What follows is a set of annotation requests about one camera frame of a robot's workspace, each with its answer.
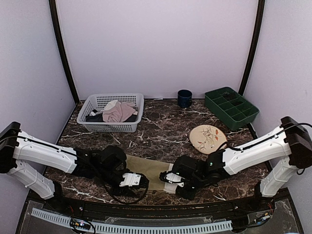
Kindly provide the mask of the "olive green underwear white waistband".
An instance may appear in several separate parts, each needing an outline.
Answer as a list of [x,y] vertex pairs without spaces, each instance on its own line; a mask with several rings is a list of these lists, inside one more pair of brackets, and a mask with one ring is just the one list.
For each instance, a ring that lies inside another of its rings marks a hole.
[[177,185],[163,182],[159,179],[160,173],[170,171],[172,163],[161,162],[136,156],[126,155],[127,168],[135,173],[144,174],[149,180],[148,191],[157,191],[175,194]]

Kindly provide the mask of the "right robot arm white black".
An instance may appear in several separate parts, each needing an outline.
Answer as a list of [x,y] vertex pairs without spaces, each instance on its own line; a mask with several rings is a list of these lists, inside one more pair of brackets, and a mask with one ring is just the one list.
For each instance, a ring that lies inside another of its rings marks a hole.
[[199,189],[216,186],[249,167],[279,158],[269,175],[256,186],[256,195],[249,200],[249,208],[258,212],[293,175],[312,165],[312,139],[307,126],[311,124],[284,117],[281,125],[265,136],[237,147],[220,147],[205,161],[182,155],[171,170],[160,173],[159,179],[175,184],[176,195],[193,200]]

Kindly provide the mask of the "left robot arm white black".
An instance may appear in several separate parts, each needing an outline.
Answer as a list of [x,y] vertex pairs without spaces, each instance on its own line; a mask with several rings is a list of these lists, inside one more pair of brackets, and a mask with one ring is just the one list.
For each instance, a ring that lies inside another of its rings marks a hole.
[[61,185],[45,178],[29,164],[30,161],[74,176],[98,178],[113,199],[128,196],[139,202],[147,194],[149,180],[143,174],[130,171],[126,159],[118,146],[85,150],[45,142],[22,131],[18,122],[12,122],[0,133],[0,172],[16,178],[42,199],[49,200],[59,213],[69,208]]

